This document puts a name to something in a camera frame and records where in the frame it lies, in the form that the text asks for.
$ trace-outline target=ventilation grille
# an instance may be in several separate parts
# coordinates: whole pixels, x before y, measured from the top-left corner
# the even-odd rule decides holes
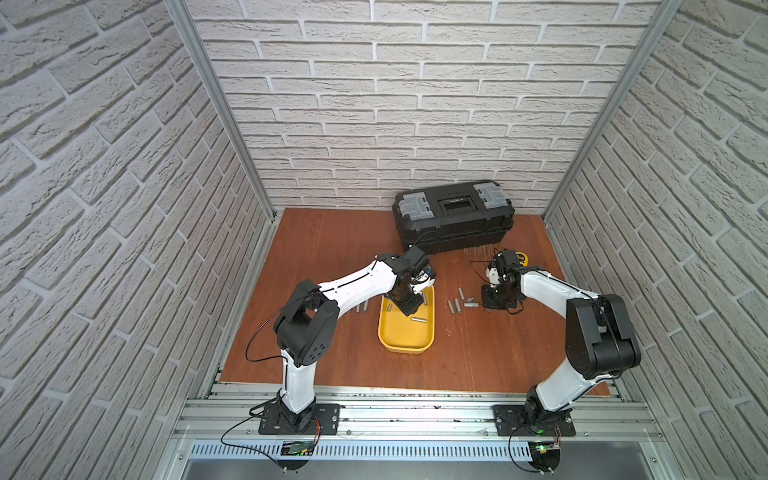
[[[274,458],[287,460],[419,460],[450,462],[503,462],[509,460],[507,441],[440,442],[440,441],[388,441],[388,440],[337,440],[321,439],[311,456],[282,456],[283,440],[230,440],[256,447]],[[509,444],[512,458],[517,462],[531,461],[527,442]],[[252,450],[222,445],[217,440],[197,440],[190,458],[263,458]]]

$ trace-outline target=yellow tray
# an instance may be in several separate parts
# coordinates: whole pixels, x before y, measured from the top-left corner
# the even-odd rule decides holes
[[[379,314],[379,340],[390,352],[423,353],[435,341],[435,287],[424,289],[427,305],[421,305],[410,316],[402,314],[391,300],[382,298]],[[412,317],[426,320],[417,322]]]

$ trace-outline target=white brick wall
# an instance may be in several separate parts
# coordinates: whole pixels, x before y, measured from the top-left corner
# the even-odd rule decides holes
[[[656,6],[188,3],[278,207],[387,209],[425,181],[493,178],[526,182],[511,197],[529,214],[566,167],[541,161],[572,158]],[[412,160],[395,168],[393,155]],[[526,156],[546,170],[535,183],[515,163]],[[435,158],[453,162],[435,169]],[[306,183],[320,178],[323,191]]]
[[[687,0],[549,223],[686,478],[768,475],[768,8]]]
[[[252,257],[264,217],[172,24],[0,3],[0,478],[150,478]]]

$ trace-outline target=brown wooden board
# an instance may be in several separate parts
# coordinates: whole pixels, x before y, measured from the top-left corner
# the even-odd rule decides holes
[[[483,282],[478,275],[485,278],[485,264],[469,260],[490,260],[495,247],[524,252],[529,265],[562,278],[541,218],[516,216],[501,243],[441,252],[434,258],[435,342],[426,352],[408,355],[384,348],[376,332],[377,296],[366,313],[352,309],[339,319],[333,346],[318,363],[315,384],[524,393],[546,379],[565,357],[565,321],[557,313],[535,300],[526,301],[525,311],[515,316],[482,307],[452,315],[448,309],[447,300],[458,297],[459,287],[465,297],[480,301]],[[402,252],[391,212],[286,209],[220,381],[280,383],[281,360],[251,363],[245,349],[298,282],[335,280],[363,268],[378,253]],[[279,354],[270,322],[253,341],[249,357]],[[605,385],[595,392],[608,395]]]

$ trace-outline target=black toolbox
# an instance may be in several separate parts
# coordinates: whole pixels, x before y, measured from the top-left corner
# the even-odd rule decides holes
[[[422,188],[397,194],[395,225],[406,245],[418,241],[426,253],[502,241],[515,209],[494,181]]]

